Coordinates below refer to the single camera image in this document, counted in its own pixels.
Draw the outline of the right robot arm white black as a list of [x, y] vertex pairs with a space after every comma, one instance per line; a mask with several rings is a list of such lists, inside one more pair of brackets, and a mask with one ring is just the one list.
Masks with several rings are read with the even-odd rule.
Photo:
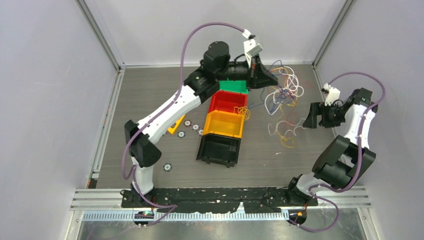
[[342, 105], [337, 104], [339, 92], [334, 88], [325, 93], [332, 100], [311, 103], [302, 127], [334, 128], [345, 123], [346, 132], [337, 135], [321, 153], [311, 173], [292, 178], [285, 192], [285, 200], [291, 205], [307, 204], [322, 186], [332, 190], [346, 188], [376, 159], [368, 144], [369, 128], [378, 110], [371, 101], [372, 92], [365, 88], [355, 89]]

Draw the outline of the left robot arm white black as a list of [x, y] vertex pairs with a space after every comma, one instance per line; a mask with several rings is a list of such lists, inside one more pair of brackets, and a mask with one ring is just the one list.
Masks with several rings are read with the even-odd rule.
[[133, 166], [129, 174], [136, 191], [134, 200], [141, 207], [148, 207], [154, 199], [151, 192], [154, 189], [154, 164], [162, 156], [156, 143], [182, 115], [215, 94], [221, 81], [244, 80], [249, 90], [277, 85], [277, 78], [261, 62], [262, 44], [250, 39], [243, 43], [243, 48], [244, 61], [230, 60], [229, 45], [224, 41], [212, 42], [203, 54], [200, 66], [183, 79], [173, 96], [143, 119], [125, 123], [124, 153], [131, 156]]

